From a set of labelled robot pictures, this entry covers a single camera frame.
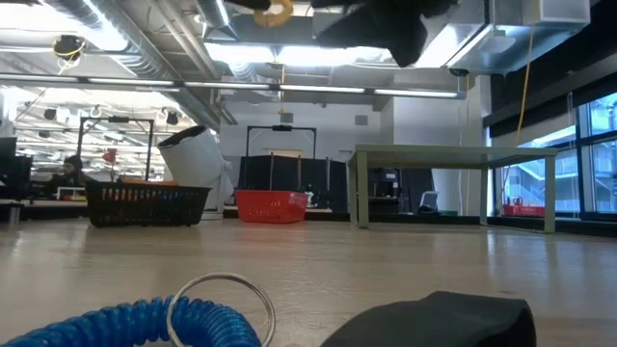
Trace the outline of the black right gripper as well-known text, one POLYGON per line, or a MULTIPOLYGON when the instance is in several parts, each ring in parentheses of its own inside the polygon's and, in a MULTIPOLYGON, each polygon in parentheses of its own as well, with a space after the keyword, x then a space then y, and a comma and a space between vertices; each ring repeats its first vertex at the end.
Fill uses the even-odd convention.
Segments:
POLYGON ((385 48, 399 67, 420 57, 428 32, 422 18, 446 14, 457 0, 312 1, 315 9, 354 7, 316 35, 320 45, 385 48))

